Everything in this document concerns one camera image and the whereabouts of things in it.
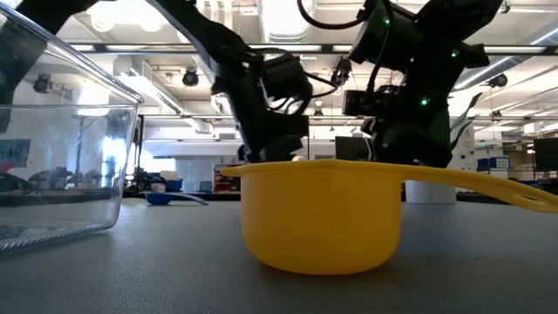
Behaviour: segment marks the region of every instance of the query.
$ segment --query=transparent bin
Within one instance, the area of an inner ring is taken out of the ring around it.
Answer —
[[[119,216],[142,98],[0,3],[0,253]]]

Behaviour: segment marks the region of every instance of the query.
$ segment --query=table surface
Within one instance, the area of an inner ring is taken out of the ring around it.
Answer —
[[[0,313],[556,313],[558,215],[403,206],[385,265],[296,275],[244,247],[240,203],[124,200],[110,230],[0,257]]]

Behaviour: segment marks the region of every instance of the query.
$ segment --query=green led light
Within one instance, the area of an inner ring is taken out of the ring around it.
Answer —
[[[428,105],[428,103],[430,103],[430,99],[428,97],[424,97],[420,100],[420,105],[421,106],[426,106],[426,105]]]

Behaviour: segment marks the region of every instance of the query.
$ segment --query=ceiling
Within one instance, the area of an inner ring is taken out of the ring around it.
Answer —
[[[266,43],[263,22],[257,16],[262,3],[266,1],[281,1],[294,3],[295,0],[234,0],[232,5],[223,1],[201,1],[207,17],[227,24],[238,33],[246,43]],[[425,0],[400,0],[393,1],[411,11],[418,11]],[[354,19],[362,2],[355,0],[316,0],[315,18],[328,23],[342,23]],[[491,24],[466,40],[469,44],[532,44],[537,39],[558,30],[558,3],[555,0],[510,0],[509,12],[499,14]],[[288,5],[280,6],[280,15],[283,23],[295,23],[299,17],[298,12],[289,10]],[[359,27],[343,31],[324,31],[310,27],[310,32],[304,43],[312,44],[353,44]],[[115,24],[109,31],[96,31],[92,26],[92,16],[86,12],[78,14],[69,20],[63,30],[58,34],[63,40],[70,43],[113,43],[113,44],[178,44],[180,43],[176,29],[163,23],[159,31],[144,31],[137,23],[127,21]],[[496,109],[502,109],[505,116],[543,116],[558,115],[558,60],[557,57],[534,57],[521,60],[515,66],[509,66],[504,73],[508,77],[505,88],[490,89],[479,84],[473,85],[463,91],[454,92],[450,102],[452,116],[459,115],[468,105],[471,97],[478,92],[483,92],[479,104],[471,114],[488,116]],[[185,87],[180,81],[187,67],[199,67],[200,64],[193,55],[146,54],[132,56],[135,64],[146,62],[153,70],[153,81],[161,90],[171,95],[180,102],[185,113],[216,114],[214,106],[210,105],[208,79],[200,75],[200,83],[196,87]],[[338,55],[312,55],[303,54],[302,63],[307,72],[313,72],[324,78],[330,76],[330,71],[335,66]],[[504,57],[493,58],[493,65]],[[372,64],[352,65],[353,76],[344,86],[344,89],[364,89],[371,73]],[[465,71],[463,79],[474,77],[485,69]],[[401,75],[382,69],[378,75],[376,86],[398,83]],[[315,84],[315,91],[326,91],[329,87]],[[328,96],[322,100],[324,113],[341,114],[343,103],[342,96]],[[157,114],[161,109],[156,104],[148,103],[144,113]],[[475,122],[479,126],[497,126],[501,131],[514,131],[526,124],[525,121],[504,122]]]

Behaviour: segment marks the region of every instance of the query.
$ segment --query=yellow plastic cup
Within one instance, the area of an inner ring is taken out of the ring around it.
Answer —
[[[401,182],[467,188],[539,212],[558,196],[485,174],[344,160],[270,162],[223,169],[242,178],[242,234],[279,270],[343,275],[371,270],[397,248]]]

